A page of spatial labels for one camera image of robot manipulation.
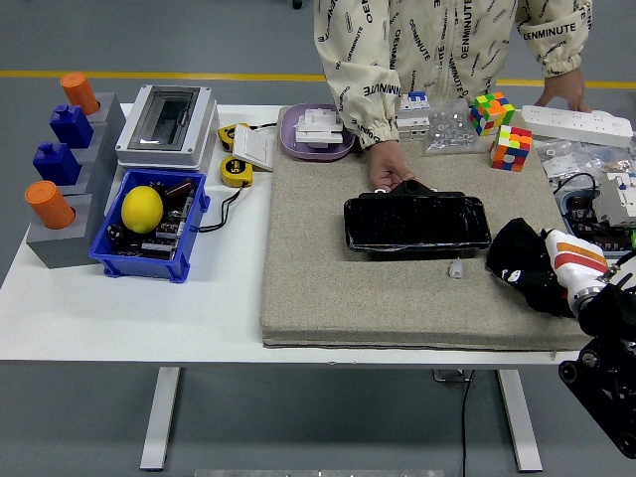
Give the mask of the person's left hand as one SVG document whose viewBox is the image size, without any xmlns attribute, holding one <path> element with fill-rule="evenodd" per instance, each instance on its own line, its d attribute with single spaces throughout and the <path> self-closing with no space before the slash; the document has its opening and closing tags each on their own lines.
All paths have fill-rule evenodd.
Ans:
<svg viewBox="0 0 636 477">
<path fill-rule="evenodd" d="M 569 110 L 592 111 L 585 102 L 585 80 L 581 68 L 559 76 L 544 78 L 543 92 L 535 105 L 545 107 L 556 98 L 564 99 Z"/>
</svg>

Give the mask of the person's right hand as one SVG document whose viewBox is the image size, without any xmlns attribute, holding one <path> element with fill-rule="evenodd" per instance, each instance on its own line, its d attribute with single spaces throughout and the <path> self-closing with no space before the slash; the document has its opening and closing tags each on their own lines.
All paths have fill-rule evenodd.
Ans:
<svg viewBox="0 0 636 477">
<path fill-rule="evenodd" d="M 402 182 L 416 179 L 397 141 L 377 143 L 370 146 L 367 152 L 369 180 L 373 190 L 389 192 Z"/>
</svg>

